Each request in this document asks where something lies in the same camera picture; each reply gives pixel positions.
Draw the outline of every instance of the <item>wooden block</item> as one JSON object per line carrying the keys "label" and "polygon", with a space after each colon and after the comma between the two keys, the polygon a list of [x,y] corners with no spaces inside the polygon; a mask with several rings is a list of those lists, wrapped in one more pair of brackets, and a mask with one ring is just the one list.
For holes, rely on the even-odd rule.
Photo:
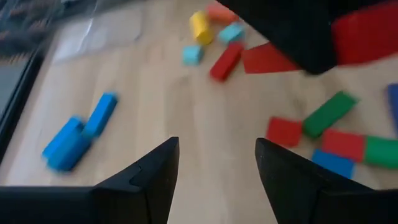
{"label": "wooden block", "polygon": [[72,116],[69,121],[62,127],[62,129],[50,141],[43,151],[43,156],[49,158],[59,149],[64,140],[75,130],[81,131],[83,129],[83,120],[78,116]]}
{"label": "wooden block", "polygon": [[394,125],[396,127],[396,133],[398,134],[398,83],[390,84],[387,87],[388,101],[390,104],[390,110]]}
{"label": "wooden block", "polygon": [[272,117],[268,122],[266,139],[281,146],[295,147],[302,136],[302,123]]}
{"label": "wooden block", "polygon": [[73,130],[59,150],[49,157],[47,166],[57,171],[71,171],[90,148],[91,140],[91,136],[86,136],[79,130]]}
{"label": "wooden block", "polygon": [[266,43],[242,52],[244,71],[247,74],[288,72],[300,70],[271,43]]}
{"label": "wooden block", "polygon": [[182,62],[184,65],[198,65],[203,56],[200,45],[186,46],[182,52]]}
{"label": "wooden block", "polygon": [[217,1],[214,1],[207,5],[206,12],[208,18],[212,22],[219,22],[220,24],[230,25],[233,22],[239,21],[239,16],[237,16],[233,11],[229,10],[227,7],[223,6]]}
{"label": "wooden block", "polygon": [[365,153],[365,136],[327,129],[322,135],[323,152],[362,162]]}
{"label": "wooden block", "polygon": [[225,81],[233,68],[241,58],[243,44],[240,42],[233,42],[228,45],[227,49],[219,57],[217,62],[210,70],[210,76],[220,82]]}
{"label": "wooden block", "polygon": [[244,29],[243,26],[234,22],[228,27],[225,27],[220,33],[218,33],[218,40],[220,40],[224,44],[229,44],[234,41],[238,41],[243,39],[244,37]]}
{"label": "wooden block", "polygon": [[194,13],[190,18],[193,38],[201,45],[207,45],[213,41],[213,33],[210,30],[206,14],[202,11]]}
{"label": "wooden block", "polygon": [[372,165],[398,169],[398,140],[367,136],[364,161]]}
{"label": "wooden block", "polygon": [[357,99],[343,91],[339,91],[304,120],[304,133],[311,138],[319,137],[324,130],[352,109],[356,102]]}
{"label": "wooden block", "polygon": [[316,149],[312,156],[312,162],[348,179],[353,176],[354,162],[352,160]]}
{"label": "wooden block", "polygon": [[87,121],[86,126],[83,128],[84,134],[90,135],[93,138],[100,136],[117,103],[118,98],[115,93],[104,93],[93,114]]}

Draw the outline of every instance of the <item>wooden table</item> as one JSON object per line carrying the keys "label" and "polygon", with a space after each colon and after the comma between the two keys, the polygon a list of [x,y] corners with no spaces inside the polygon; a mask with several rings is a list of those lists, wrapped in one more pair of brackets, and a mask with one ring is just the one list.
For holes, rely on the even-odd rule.
{"label": "wooden table", "polygon": [[[360,68],[246,75],[242,63],[220,84],[208,71],[225,46],[206,47],[200,66],[181,63],[192,44],[188,18],[208,1],[148,0],[140,39],[123,47],[52,64],[49,54],[0,167],[2,185],[95,185],[169,136],[180,137],[180,169],[170,223],[275,223],[254,158],[270,116],[304,119],[339,90],[361,99],[335,126],[394,138],[385,88],[398,81],[396,58]],[[247,28],[247,47],[266,40]],[[120,102],[76,171],[57,175],[43,148],[73,114],[85,118],[104,91]],[[310,157],[317,142],[294,152]],[[398,187],[398,171],[358,164],[354,180]]]}

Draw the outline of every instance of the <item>yellow cylinder block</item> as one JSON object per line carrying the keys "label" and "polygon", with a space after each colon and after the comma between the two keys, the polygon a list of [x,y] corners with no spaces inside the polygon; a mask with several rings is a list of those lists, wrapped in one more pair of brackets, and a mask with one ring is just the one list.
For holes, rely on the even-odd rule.
{"label": "yellow cylinder block", "polygon": [[190,18],[193,38],[198,44],[206,45],[213,40],[213,33],[210,30],[206,14],[202,11],[194,13]]}

